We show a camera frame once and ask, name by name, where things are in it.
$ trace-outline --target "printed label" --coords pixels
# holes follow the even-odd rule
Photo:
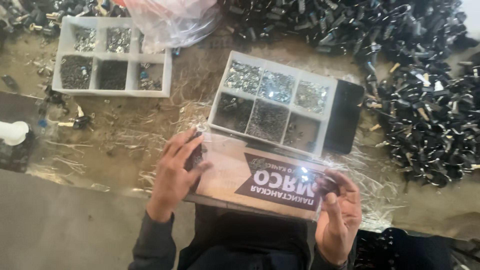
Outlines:
[[[318,171],[244,153],[252,175],[236,194],[316,211],[320,195],[312,191]]]

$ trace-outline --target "black phone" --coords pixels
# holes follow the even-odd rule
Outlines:
[[[324,149],[340,154],[350,153],[360,119],[359,104],[363,102],[364,93],[363,86],[338,80]]]

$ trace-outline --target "hand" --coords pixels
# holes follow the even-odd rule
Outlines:
[[[336,181],[340,196],[333,192],[325,196],[315,240],[323,257],[339,266],[347,260],[360,226],[360,192],[350,178],[339,172],[325,170],[325,175]]]
[[[147,213],[155,221],[170,220],[173,210],[185,198],[195,180],[213,166],[211,162],[203,161],[190,172],[183,168],[193,150],[204,141],[204,136],[201,135],[188,142],[195,132],[196,129],[191,128],[173,136],[163,149],[162,158],[156,167],[152,197],[147,204]]]

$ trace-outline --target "dark jacket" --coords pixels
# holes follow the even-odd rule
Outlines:
[[[176,254],[171,236],[173,221],[173,215],[168,222],[159,223],[145,213],[129,270],[173,268]],[[190,246],[181,250],[178,270],[308,269],[310,252],[305,223],[228,213],[214,224],[204,224],[204,229],[199,227],[195,221],[195,237]],[[311,270],[346,269],[347,263],[335,267],[315,249]]]

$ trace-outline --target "plastic bag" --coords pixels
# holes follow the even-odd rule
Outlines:
[[[124,0],[144,34],[142,50],[188,47],[212,33],[221,19],[216,0]]]

